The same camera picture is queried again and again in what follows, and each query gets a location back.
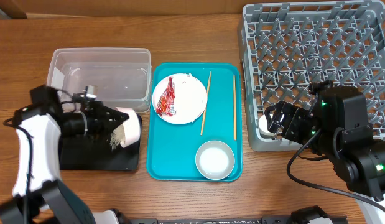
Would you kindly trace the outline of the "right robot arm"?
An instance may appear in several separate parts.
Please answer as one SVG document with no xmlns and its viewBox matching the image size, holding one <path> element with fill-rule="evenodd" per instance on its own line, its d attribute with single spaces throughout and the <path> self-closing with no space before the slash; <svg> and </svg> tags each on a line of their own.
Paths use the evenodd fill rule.
<svg viewBox="0 0 385 224">
<path fill-rule="evenodd" d="M 315 97 L 309 109 L 279 101 L 264 111 L 269 132 L 301 145 L 287 164 L 287 175 L 306 187 L 353 198 L 367 223 L 385 223 L 385 140 L 373 137 L 365 95 L 354 86 L 334 86 L 331 80 L 311 83 L 308 91 Z M 316 160 L 333 164 L 347 190 L 291 173 L 292 163 L 308 147 Z"/>
</svg>

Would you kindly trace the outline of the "grey dish rack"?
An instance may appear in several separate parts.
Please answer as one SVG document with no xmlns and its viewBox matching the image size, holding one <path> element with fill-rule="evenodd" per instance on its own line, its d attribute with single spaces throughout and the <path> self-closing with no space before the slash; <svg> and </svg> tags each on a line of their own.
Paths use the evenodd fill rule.
<svg viewBox="0 0 385 224">
<path fill-rule="evenodd" d="M 385 3 L 247 4 L 238 40 L 253 150 L 296 150 L 294 142 L 266 136 L 260 117 L 279 101 L 309 108 L 308 86 L 325 80 L 357 87 L 366 96 L 374 137 L 385 140 Z"/>
</svg>

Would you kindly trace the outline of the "pink small bowl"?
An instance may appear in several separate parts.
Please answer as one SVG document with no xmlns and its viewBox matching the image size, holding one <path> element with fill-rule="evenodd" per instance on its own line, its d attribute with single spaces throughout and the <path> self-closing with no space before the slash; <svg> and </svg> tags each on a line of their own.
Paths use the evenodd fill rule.
<svg viewBox="0 0 385 224">
<path fill-rule="evenodd" d="M 123 121 L 125 133 L 125 142 L 123 148 L 126 148 L 138 142 L 141 137 L 141 125 L 139 117 L 138 114 L 132 108 L 117 107 L 116 109 L 120 112 L 127 113 L 129 115 L 129 119 Z"/>
</svg>

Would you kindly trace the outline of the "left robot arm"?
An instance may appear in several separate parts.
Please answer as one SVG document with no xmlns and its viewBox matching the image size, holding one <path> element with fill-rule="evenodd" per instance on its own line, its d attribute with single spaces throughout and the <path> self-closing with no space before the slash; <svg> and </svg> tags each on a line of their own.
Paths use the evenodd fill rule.
<svg viewBox="0 0 385 224">
<path fill-rule="evenodd" d="M 61 154 L 95 156 L 120 151 L 141 138 L 141 117 L 131 108 L 112 109 L 96 99 L 96 87 L 70 95 L 71 111 L 64 111 L 59 90 L 42 85 L 30 91 L 31 105 L 14 112 L 5 126 L 19 138 L 19 170 L 12 198 L 0 204 L 2 223 L 33 223 L 42 211 L 53 216 L 46 223 L 129 223 L 117 209 L 92 212 L 60 175 Z"/>
</svg>

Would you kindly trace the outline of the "grey bowl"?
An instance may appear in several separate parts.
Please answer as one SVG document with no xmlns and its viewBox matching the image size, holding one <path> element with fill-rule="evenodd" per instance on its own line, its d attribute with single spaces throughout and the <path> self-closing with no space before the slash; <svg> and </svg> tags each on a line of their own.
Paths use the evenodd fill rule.
<svg viewBox="0 0 385 224">
<path fill-rule="evenodd" d="M 222 141 L 203 143 L 195 155 L 199 173 L 209 180 L 223 180 L 233 171 L 236 164 L 234 152 Z"/>
</svg>

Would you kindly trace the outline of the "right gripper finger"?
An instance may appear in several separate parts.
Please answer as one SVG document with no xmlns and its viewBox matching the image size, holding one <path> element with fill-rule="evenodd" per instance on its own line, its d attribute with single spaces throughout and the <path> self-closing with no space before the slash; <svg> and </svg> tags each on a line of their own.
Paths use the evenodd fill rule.
<svg viewBox="0 0 385 224">
<path fill-rule="evenodd" d="M 283 105 L 285 104 L 284 101 L 279 101 L 278 103 L 272 105 L 272 106 L 268 106 L 265 111 L 264 111 L 264 115 L 266 117 L 269 117 L 271 111 L 275 112 L 275 113 L 278 113 L 282 110 L 282 107 Z"/>
<path fill-rule="evenodd" d="M 267 130 L 270 133 L 277 134 L 283 127 L 284 113 L 276 112 L 274 114 L 266 113 Z"/>
</svg>

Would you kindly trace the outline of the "red snack wrapper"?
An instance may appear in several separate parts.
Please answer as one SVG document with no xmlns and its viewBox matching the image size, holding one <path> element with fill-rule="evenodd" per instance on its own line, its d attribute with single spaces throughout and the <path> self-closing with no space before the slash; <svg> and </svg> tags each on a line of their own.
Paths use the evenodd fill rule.
<svg viewBox="0 0 385 224">
<path fill-rule="evenodd" d="M 156 106 L 156 112 L 159 116 L 173 116 L 176 114 L 174 109 L 174 99 L 175 99 L 175 85 L 174 78 L 170 76 L 168 78 L 168 84 L 160 96 L 159 101 Z"/>
</svg>

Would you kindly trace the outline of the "white plastic cup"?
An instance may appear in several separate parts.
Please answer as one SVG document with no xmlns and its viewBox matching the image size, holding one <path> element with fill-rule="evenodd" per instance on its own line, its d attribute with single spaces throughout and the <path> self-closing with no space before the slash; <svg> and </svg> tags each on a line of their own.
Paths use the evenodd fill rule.
<svg viewBox="0 0 385 224">
<path fill-rule="evenodd" d="M 267 119 L 265 115 L 262 115 L 258 121 L 259 133 L 262 138 L 274 138 L 276 133 L 271 133 L 267 129 Z"/>
</svg>

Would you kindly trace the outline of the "teal plastic tray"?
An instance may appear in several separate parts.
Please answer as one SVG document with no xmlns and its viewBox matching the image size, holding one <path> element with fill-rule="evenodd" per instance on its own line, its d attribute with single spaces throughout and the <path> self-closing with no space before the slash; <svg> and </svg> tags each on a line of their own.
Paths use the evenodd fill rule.
<svg viewBox="0 0 385 224">
<path fill-rule="evenodd" d="M 205 118 L 189 124 L 170 124 L 150 112 L 146 167 L 157 180 L 205 181 L 195 165 L 198 148 L 217 140 L 229 145 L 236 164 L 226 182 L 243 172 L 243 125 L 238 69 L 229 63 L 163 63 L 153 74 L 152 85 L 175 73 L 190 73 L 210 89 Z M 237 140 L 233 136 L 233 75 L 236 76 Z"/>
</svg>

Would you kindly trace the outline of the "pile of rice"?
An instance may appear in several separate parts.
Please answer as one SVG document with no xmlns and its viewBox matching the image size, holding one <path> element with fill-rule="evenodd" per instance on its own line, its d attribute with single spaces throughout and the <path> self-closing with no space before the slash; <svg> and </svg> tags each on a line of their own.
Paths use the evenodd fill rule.
<svg viewBox="0 0 385 224">
<path fill-rule="evenodd" d="M 125 142 L 125 133 L 124 133 L 124 126 L 121 124 L 116 129 L 113 130 L 113 132 L 110 135 L 110 142 L 109 145 L 111 147 L 111 150 L 115 150 L 118 146 L 124 147 Z"/>
</svg>

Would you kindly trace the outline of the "clear plastic bin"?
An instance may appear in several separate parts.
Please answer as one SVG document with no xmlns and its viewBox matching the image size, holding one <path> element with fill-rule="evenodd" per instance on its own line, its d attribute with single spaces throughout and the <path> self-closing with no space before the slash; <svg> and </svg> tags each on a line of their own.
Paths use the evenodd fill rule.
<svg viewBox="0 0 385 224">
<path fill-rule="evenodd" d="M 149 111 L 152 93 L 151 53 L 145 48 L 62 48 L 53 53 L 47 85 L 69 94 L 97 87 L 97 100 L 110 108 Z"/>
</svg>

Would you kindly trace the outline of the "pink round plate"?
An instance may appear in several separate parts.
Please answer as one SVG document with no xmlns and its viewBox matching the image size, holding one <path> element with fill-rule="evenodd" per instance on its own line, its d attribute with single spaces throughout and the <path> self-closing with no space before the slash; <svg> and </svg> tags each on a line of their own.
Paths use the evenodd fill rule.
<svg viewBox="0 0 385 224">
<path fill-rule="evenodd" d="M 156 106 L 160 96 L 165 91 L 168 78 L 174 78 L 175 99 L 173 116 L 159 116 Z M 170 124 L 188 124 L 198 119 L 206 109 L 208 93 L 203 83 L 190 73 L 175 73 L 163 78 L 154 88 L 152 93 L 152 106 L 155 113 Z"/>
</svg>

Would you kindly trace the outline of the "black tray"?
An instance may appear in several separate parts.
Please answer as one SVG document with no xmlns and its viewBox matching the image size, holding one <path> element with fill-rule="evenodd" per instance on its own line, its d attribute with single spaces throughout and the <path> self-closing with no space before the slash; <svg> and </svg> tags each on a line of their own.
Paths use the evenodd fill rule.
<svg viewBox="0 0 385 224">
<path fill-rule="evenodd" d="M 111 150 L 110 135 L 63 137 L 58 147 L 61 170 L 134 171 L 137 169 L 140 142 Z"/>
</svg>

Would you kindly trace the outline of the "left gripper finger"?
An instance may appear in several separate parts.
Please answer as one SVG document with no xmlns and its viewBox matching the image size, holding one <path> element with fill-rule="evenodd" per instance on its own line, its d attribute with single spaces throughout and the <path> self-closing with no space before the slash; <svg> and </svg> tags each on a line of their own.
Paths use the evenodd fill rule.
<svg viewBox="0 0 385 224">
<path fill-rule="evenodd" d="M 127 113 L 120 112 L 118 110 L 105 106 L 105 113 L 108 119 L 111 120 L 128 120 L 129 115 Z"/>
<path fill-rule="evenodd" d="M 108 132 L 109 133 L 124 132 L 123 121 L 110 119 L 108 121 Z"/>
</svg>

